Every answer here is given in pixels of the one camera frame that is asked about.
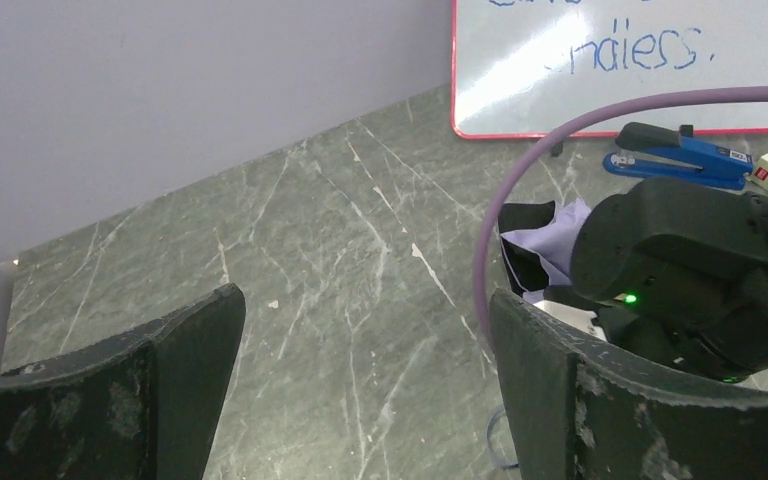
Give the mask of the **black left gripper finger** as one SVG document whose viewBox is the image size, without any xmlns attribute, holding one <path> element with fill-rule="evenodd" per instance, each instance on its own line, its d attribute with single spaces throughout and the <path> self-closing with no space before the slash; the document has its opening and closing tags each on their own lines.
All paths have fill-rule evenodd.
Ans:
<svg viewBox="0 0 768 480">
<path fill-rule="evenodd" d="M 0 375 L 0 479 L 200 479 L 241 343 L 235 284 Z"/>
</svg>

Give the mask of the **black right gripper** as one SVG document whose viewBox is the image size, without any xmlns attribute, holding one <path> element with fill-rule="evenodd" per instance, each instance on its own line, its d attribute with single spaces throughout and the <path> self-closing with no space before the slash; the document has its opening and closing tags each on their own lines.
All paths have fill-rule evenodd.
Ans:
<svg viewBox="0 0 768 480">
<path fill-rule="evenodd" d="M 489 302 L 521 476 L 768 479 L 768 392 L 728 384 L 768 369 L 768 196 L 643 180 L 587 216 L 570 279 L 545 298 L 617 347 Z"/>
</svg>

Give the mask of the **lilac and black folding umbrella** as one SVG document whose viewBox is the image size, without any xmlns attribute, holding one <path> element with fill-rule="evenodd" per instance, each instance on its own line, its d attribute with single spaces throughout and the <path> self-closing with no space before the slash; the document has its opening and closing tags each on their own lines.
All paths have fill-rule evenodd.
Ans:
<svg viewBox="0 0 768 480">
<path fill-rule="evenodd" d="M 544 330 L 545 322 L 602 340 L 593 306 L 571 289 L 573 244 L 589 207 L 506 203 L 498 217 L 503 265 L 515 295 L 491 309 L 491 344 L 516 464 L 524 479 L 570 479 L 574 462 L 575 366 Z"/>
</svg>

